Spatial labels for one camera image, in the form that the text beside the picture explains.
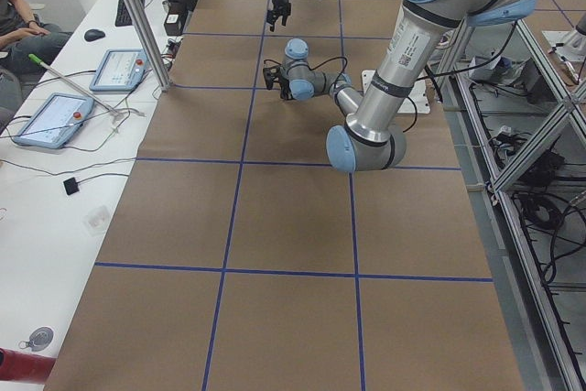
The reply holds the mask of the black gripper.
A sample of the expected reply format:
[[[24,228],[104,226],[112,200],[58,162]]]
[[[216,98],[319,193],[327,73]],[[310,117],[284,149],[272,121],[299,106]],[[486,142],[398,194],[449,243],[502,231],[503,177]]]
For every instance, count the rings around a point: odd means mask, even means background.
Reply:
[[[272,8],[266,12],[266,22],[269,24],[269,30],[275,31],[278,19],[281,20],[281,25],[285,27],[288,18],[291,15],[290,0],[272,0]]]
[[[294,100],[294,96],[290,89],[290,80],[288,77],[280,75],[278,79],[280,85],[280,98],[284,101],[292,101]]]

